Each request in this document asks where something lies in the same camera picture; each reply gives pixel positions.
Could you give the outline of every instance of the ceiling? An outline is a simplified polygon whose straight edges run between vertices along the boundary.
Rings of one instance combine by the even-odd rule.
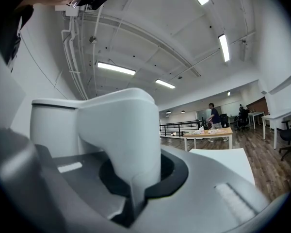
[[[230,96],[227,95],[227,92],[221,92],[214,96],[204,98],[202,100],[197,100],[194,102],[190,102],[187,104],[183,104],[181,106],[176,106],[173,108],[169,108],[167,110],[171,111],[171,116],[181,114],[182,111],[192,112],[192,111],[200,111],[208,109],[209,103],[214,103],[215,106],[222,106],[228,103],[232,103],[235,101],[242,100],[241,89],[245,86],[241,86],[235,89],[230,90]],[[166,111],[163,110],[160,112],[160,118],[166,117]]]
[[[234,73],[242,63],[251,61],[255,33],[251,0],[210,0],[202,6],[197,0],[108,0],[99,18],[93,58],[94,44],[89,39],[97,18],[98,10],[80,12],[78,26],[83,39],[74,41],[89,98],[137,87],[159,103],[176,99],[195,89],[197,83]],[[229,43],[228,64],[218,40],[223,33]],[[133,69],[136,74],[96,66],[94,75],[93,61]],[[158,85],[157,79],[176,88]]]

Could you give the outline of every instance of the white desk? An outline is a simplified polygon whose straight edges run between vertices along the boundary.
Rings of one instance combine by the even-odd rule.
[[[253,185],[254,182],[253,173],[247,158],[247,155],[243,149],[234,150],[191,150],[190,153],[199,154],[209,157],[231,169],[244,179],[248,180]]]
[[[231,119],[231,118],[235,118],[235,117],[238,117],[238,116],[229,116],[229,117],[228,117],[228,124],[229,124],[229,125],[231,125],[230,119]]]
[[[277,113],[271,114],[271,115],[266,115],[266,116],[262,116],[262,120],[263,120],[263,139],[265,140],[265,121],[269,120],[269,121],[275,121],[279,118],[282,117],[287,117],[291,115],[291,109],[286,109],[286,110],[282,110],[279,111]],[[274,149],[276,149],[277,147],[277,126],[276,123],[274,123]]]
[[[262,115],[262,114],[263,114],[263,116],[265,116],[265,113],[263,111],[248,113],[248,116],[249,116],[249,127],[251,126],[250,125],[250,117],[252,117],[254,129],[256,129],[256,123],[254,122],[254,117],[256,117],[258,115]]]

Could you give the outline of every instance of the wall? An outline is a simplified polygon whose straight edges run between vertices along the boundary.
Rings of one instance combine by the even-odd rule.
[[[213,97],[221,92],[227,92],[259,79],[259,72],[252,64],[235,62],[228,68],[214,66],[211,73],[211,82],[208,78],[200,77],[196,79],[192,77],[192,82],[185,81],[185,90],[184,88],[178,89],[176,81],[173,82],[176,88],[170,94],[163,94],[163,92],[157,90],[154,99],[159,110],[163,111],[196,100],[204,100],[205,98]]]
[[[211,116],[211,109],[198,111],[197,116],[198,116],[199,120],[207,119]]]
[[[241,101],[221,105],[222,114],[227,114],[228,117],[237,116],[239,113],[240,104],[242,104]]]
[[[243,106],[249,105],[265,96],[260,91],[258,81],[252,82],[241,88],[241,95]]]
[[[182,110],[186,111],[185,114],[191,111],[195,112],[195,111],[206,110],[208,109],[208,106],[210,103],[214,103],[214,107],[221,106],[221,110],[222,110],[223,105],[232,104],[230,106],[225,107],[225,113],[230,115],[231,113],[233,113],[234,110],[239,109],[239,104],[243,103],[243,99],[242,99],[241,93],[238,91],[231,91],[230,96],[227,96],[227,94],[224,92],[222,94],[218,94],[218,95],[205,98],[199,101],[195,101],[192,103],[184,104],[182,106],[169,108],[169,110],[172,112],[170,114],[170,118],[173,115],[178,115],[178,114],[181,115]],[[164,118],[164,117],[165,117],[165,110],[160,113],[160,118]]]
[[[291,108],[291,21],[276,0],[253,2],[258,32],[253,61],[260,72],[259,87],[270,113],[280,113]],[[281,120],[276,125],[285,129]]]
[[[183,114],[178,115],[170,115],[169,118],[166,120],[167,123],[174,123],[174,122],[186,122],[186,121],[195,121],[196,120],[196,112],[186,112]]]
[[[61,40],[61,15],[54,7],[37,5],[34,14],[21,30],[22,41],[12,77],[26,93],[11,128],[29,136],[31,101],[38,98],[80,98],[67,72]]]
[[[266,115],[268,115],[268,107],[265,97],[247,105],[247,107],[250,111],[264,112]]]

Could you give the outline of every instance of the white pipe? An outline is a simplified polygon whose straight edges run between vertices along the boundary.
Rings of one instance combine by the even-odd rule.
[[[80,60],[81,60],[81,66],[83,72],[85,72],[85,63],[84,63],[84,57],[81,54],[81,46],[80,46],[80,29],[79,29],[79,24],[78,21],[76,21],[76,29],[77,29],[77,36],[78,36],[78,48],[79,48],[79,55],[80,55]]]
[[[72,62],[74,64],[75,70],[77,72],[79,72],[79,68],[78,68],[78,65],[77,65],[76,56],[75,56],[75,53],[74,53],[74,47],[73,47],[73,40],[76,37],[76,33],[75,33],[75,30],[74,29],[75,29],[75,20],[73,18],[73,21],[72,21],[72,30],[71,30],[71,38],[69,40],[69,45],[70,45],[70,51],[71,51],[71,55],[72,55]],[[80,74],[77,74],[77,77],[78,77],[79,83],[81,85],[81,91],[84,94],[85,98],[88,100],[88,97],[87,97],[87,94],[85,92],[85,89],[84,89],[83,82],[82,82],[82,79],[81,79]]]
[[[65,50],[65,55],[66,55],[66,59],[67,59],[67,63],[68,63],[68,68],[70,71],[72,71],[71,69],[71,62],[70,62],[70,58],[68,57],[68,53],[67,53],[67,48],[68,48],[68,45],[66,46],[66,40],[68,39],[68,37],[66,39],[64,39],[64,32],[71,32],[71,25],[72,25],[72,17],[70,17],[70,23],[69,23],[69,29],[68,30],[62,30],[62,40],[63,40],[63,45],[64,45],[64,50]],[[71,74],[72,76],[72,80],[74,82],[74,85],[76,86],[78,92],[80,93],[80,95],[82,96],[82,98],[85,100],[85,97],[83,96],[77,82],[76,82],[76,78],[75,78],[75,75],[74,73]]]
[[[85,68],[85,62],[84,62],[84,46],[83,46],[84,13],[85,13],[85,10],[83,11],[83,14],[82,14],[82,22],[81,22],[81,54],[82,54],[83,66]]]
[[[236,41],[233,41],[232,43],[229,44],[229,46],[232,45],[232,44],[235,44],[236,42],[238,42],[238,41],[240,41],[240,40],[243,40],[243,39],[247,38],[248,36],[251,36],[251,35],[253,35],[253,34],[255,34],[255,33],[256,33],[256,32],[253,31],[253,32],[251,32],[250,34],[247,34],[246,36],[244,36],[244,37],[242,37],[242,38],[239,38],[239,39],[237,39]],[[200,64],[201,62],[203,62],[203,61],[207,60],[208,58],[210,58],[210,57],[214,56],[215,54],[217,54],[219,51],[220,51],[220,50],[217,50],[217,51],[213,52],[211,55],[208,55],[208,56],[205,57],[204,59],[198,61],[197,63],[195,63],[195,64],[194,64],[193,66],[191,66],[190,68],[188,68],[188,69],[184,70],[183,72],[177,74],[175,77],[177,77],[177,76],[183,74],[184,72],[187,72],[187,71],[191,70],[192,68],[194,68],[195,66],[197,66],[197,65]]]
[[[64,48],[65,48],[65,51],[69,48],[69,46],[68,46],[68,41],[70,40],[70,37],[71,37],[71,35],[69,35],[69,36],[64,40]],[[72,71],[72,68],[71,68],[71,67],[72,67],[72,63],[71,63],[71,60],[70,60],[71,58],[70,58],[70,54],[69,54],[68,51],[66,51],[66,57],[67,57],[68,65],[69,65],[69,71]],[[84,95],[83,95],[83,93],[81,92],[81,88],[80,88],[80,86],[79,86],[79,83],[77,82],[77,78],[76,78],[75,73],[72,73],[72,72],[71,72],[71,76],[72,76],[72,79],[73,79],[73,81],[74,81],[74,84],[75,84],[76,88],[78,89],[79,93],[81,94],[82,98],[83,98],[84,100],[86,100],[85,97],[84,97]]]
[[[246,18],[246,11],[245,11],[244,5],[243,5],[243,0],[241,0],[241,4],[242,4],[244,23],[245,23],[246,28],[247,28],[247,34],[246,34],[246,38],[245,38],[245,41],[247,41],[247,37],[248,37],[249,32],[248,32],[248,23],[247,23],[247,18]],[[243,48],[243,61],[245,60],[245,57],[246,57],[246,46],[244,46],[244,48]]]
[[[95,45],[97,43],[97,30],[98,30],[98,25],[99,25],[99,20],[101,16],[103,5],[99,8],[98,16],[97,16],[97,21],[95,25],[95,31],[94,31],[94,42],[93,42],[93,73],[94,73],[94,83],[95,83],[95,91],[96,91],[96,96],[97,96],[97,85],[96,85],[96,75],[95,75]]]
[[[110,47],[109,47],[109,54],[112,52],[112,49],[113,49],[113,39],[116,38],[116,35],[117,35],[117,33],[118,33],[118,30],[120,29],[120,27],[121,27],[121,25],[122,25],[122,22],[123,22],[123,20],[124,20],[124,18],[125,18],[125,15],[126,15],[128,9],[129,9],[129,7],[130,7],[130,5],[132,4],[133,1],[134,1],[134,0],[130,0],[129,3],[126,4],[126,6],[125,6],[126,8],[125,8],[124,14],[123,14],[123,16],[122,16],[121,22],[120,22],[120,24],[118,25],[118,27],[117,27],[117,29],[116,29],[115,35],[114,35],[114,36],[112,37],[112,39],[111,39],[111,43],[110,43]]]

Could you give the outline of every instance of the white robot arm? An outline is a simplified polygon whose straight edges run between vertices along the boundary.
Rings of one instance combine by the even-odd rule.
[[[77,110],[79,137],[105,150],[114,171],[131,189],[137,214],[146,188],[161,175],[159,111],[141,89],[127,89],[93,100]]]

